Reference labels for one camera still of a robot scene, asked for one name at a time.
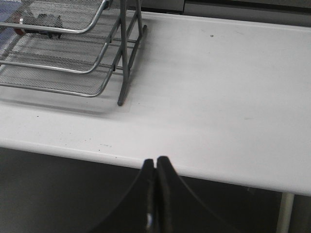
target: desk surface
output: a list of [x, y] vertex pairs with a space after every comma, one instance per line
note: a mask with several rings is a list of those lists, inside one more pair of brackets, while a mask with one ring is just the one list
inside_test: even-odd
[[0, 88], [0, 146], [311, 195], [311, 29], [144, 13], [133, 82], [93, 99]]

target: black object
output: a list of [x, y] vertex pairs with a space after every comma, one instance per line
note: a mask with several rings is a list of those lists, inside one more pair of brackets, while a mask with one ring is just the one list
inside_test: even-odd
[[[21, 16], [21, 14], [16, 13], [15, 21], [19, 24], [43, 26], [43, 27], [52, 27], [52, 28], [63, 28], [63, 22], [60, 16], [54, 16], [51, 14], [39, 14], [38, 17], [33, 16]], [[61, 37], [61, 33], [53, 33], [48, 31], [37, 31], [37, 30], [22, 30], [15, 29], [15, 32], [19, 35], [24, 35], [26, 33], [37, 33], [41, 35], [47, 35], [48, 38], [52, 39], [53, 36], [57, 36], [58, 39]]]
[[168, 157], [157, 160], [157, 185], [161, 233], [239, 233], [204, 206], [177, 175]]
[[116, 209], [90, 233], [152, 233], [154, 163], [147, 159], [133, 186]]

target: metal wire frame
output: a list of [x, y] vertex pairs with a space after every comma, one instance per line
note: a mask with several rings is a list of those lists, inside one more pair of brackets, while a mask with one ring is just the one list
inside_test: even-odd
[[96, 14], [94, 15], [94, 18], [92, 19], [91, 23], [82, 30], [54, 28], [54, 27], [37, 26], [37, 25], [17, 24], [17, 23], [7, 23], [7, 22], [0, 22], [0, 27], [28, 29], [28, 30], [35, 30], [35, 31], [47, 31], [47, 32], [53, 32], [53, 33], [83, 34], [83, 33], [87, 33], [88, 31], [90, 31], [96, 25], [99, 17], [102, 14], [102, 11], [107, 7], [107, 4], [109, 3], [110, 3], [109, 0], [103, 0]]
[[[66, 94], [66, 95], [73, 95], [73, 96], [80, 96], [80, 97], [96, 97], [98, 95], [100, 95], [105, 87], [107, 86], [107, 83], [110, 80], [110, 77], [112, 75], [112, 73], [119, 67], [117, 67], [117, 64], [119, 63], [121, 57], [122, 57], [122, 70], [123, 70], [123, 83], [122, 83], [122, 88], [120, 91], [120, 95], [119, 95], [119, 99], [118, 99], [118, 105], [122, 106], [125, 98], [126, 98], [126, 94], [128, 91], [128, 87], [130, 84], [130, 71], [138, 50], [138, 46], [140, 44], [140, 41], [143, 37], [144, 32], [146, 31], [147, 26], [144, 25], [144, 27], [142, 26], [142, 19], [141, 19], [141, 2], [140, 0], [136, 0], [136, 11], [135, 14], [133, 15], [133, 18], [129, 24], [128, 27], [126, 27], [126, 2], [127, 0], [120, 0], [120, 18], [116, 21], [116, 23], [114, 24], [114, 27], [116, 27], [116, 30], [111, 30], [109, 36], [106, 39], [106, 42], [98, 56], [98, 58], [96, 59], [95, 62], [95, 66], [93, 68], [93, 70], [99, 65], [101, 59], [104, 56], [104, 52], [107, 50], [109, 44], [111, 43], [114, 34], [116, 33], [117, 29], [119, 26], [121, 26], [121, 46], [117, 52], [117, 55], [112, 63], [112, 65], [110, 66], [109, 71], [107, 72], [106, 75], [106, 79], [103, 79], [103, 83], [101, 85], [101, 87], [99, 88], [99, 91], [95, 94], [85, 94], [85, 93], [78, 93], [78, 92], [72, 92], [72, 91], [65, 91], [65, 90], [55, 90], [55, 89], [51, 89], [51, 88], [43, 88], [43, 87], [34, 87], [34, 86], [25, 86], [25, 85], [19, 85], [19, 84], [9, 84], [9, 83], [0, 83], [1, 86], [7, 86], [7, 87], [16, 87], [16, 88], [22, 88], [22, 89], [29, 89], [29, 90], [37, 90], [37, 91], [45, 91], [45, 92], [52, 92], [52, 93], [60, 93], [60, 94]], [[138, 21], [138, 31], [139, 31], [139, 36], [137, 38], [137, 40], [129, 40], [129, 36], [132, 32], [132, 29], [134, 27], [135, 22]], [[132, 50], [130, 59], [128, 59], [127, 57], [127, 43], [134, 43], [134, 48]], [[11, 64], [11, 65], [16, 65], [16, 66], [24, 66], [24, 67], [34, 67], [31, 64], [21, 64], [18, 65], [18, 63], [16, 64]], [[35, 65], [36, 67], [34, 68], [45, 68], [45, 69], [49, 69], [46, 68], [45, 66], [41, 66], [41, 65]], [[58, 69], [54, 69], [54, 70], [58, 70], [58, 71], [65, 71], [65, 72], [71, 72], [71, 70], [66, 70], [66, 69], [62, 69], [62, 68], [58, 68]]]

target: red object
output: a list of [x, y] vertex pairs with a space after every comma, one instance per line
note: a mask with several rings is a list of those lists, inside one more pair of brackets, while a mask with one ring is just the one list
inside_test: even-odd
[[[20, 18], [21, 18], [21, 13], [20, 12], [15, 12], [12, 15], [12, 20], [13, 20], [14, 23], [20, 24]], [[20, 28], [14, 28], [14, 31], [18, 35], [24, 35], [25, 34], [25, 32], [22, 29], [20, 29]]]

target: metal leg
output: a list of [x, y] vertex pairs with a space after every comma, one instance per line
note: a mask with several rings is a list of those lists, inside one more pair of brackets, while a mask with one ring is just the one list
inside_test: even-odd
[[143, 29], [142, 29], [142, 19], [141, 19], [141, 0], [136, 0], [136, 10], [137, 10], [139, 35], [142, 36], [143, 35]]
[[122, 106], [125, 100], [127, 88], [129, 85], [129, 70], [127, 63], [127, 28], [126, 28], [126, 0], [120, 1], [121, 16], [121, 50], [122, 50], [122, 67], [123, 67], [123, 84], [120, 92], [118, 105]]
[[294, 203], [294, 194], [283, 193], [278, 215], [276, 233], [288, 233]]
[[118, 106], [122, 106], [127, 94], [128, 86], [130, 83], [130, 72], [131, 72], [131, 67], [134, 62], [135, 55], [137, 53], [137, 49], [140, 43], [140, 40], [146, 31], [147, 26], [145, 25], [144, 27], [142, 26], [142, 19], [141, 19], [141, 0], [136, 0], [136, 13], [134, 16], [137, 18], [138, 21], [138, 31], [139, 31], [139, 36], [138, 39], [135, 42], [135, 46], [132, 50], [131, 57], [128, 60], [127, 56], [127, 42], [128, 42], [128, 37], [129, 34], [131, 33], [131, 30], [133, 28], [133, 25], [135, 23], [135, 20], [132, 20], [130, 23], [129, 28], [126, 28], [126, 0], [121, 0], [120, 1], [120, 11], [121, 11], [121, 51], [122, 51], [122, 69], [123, 69], [123, 84], [118, 100]]

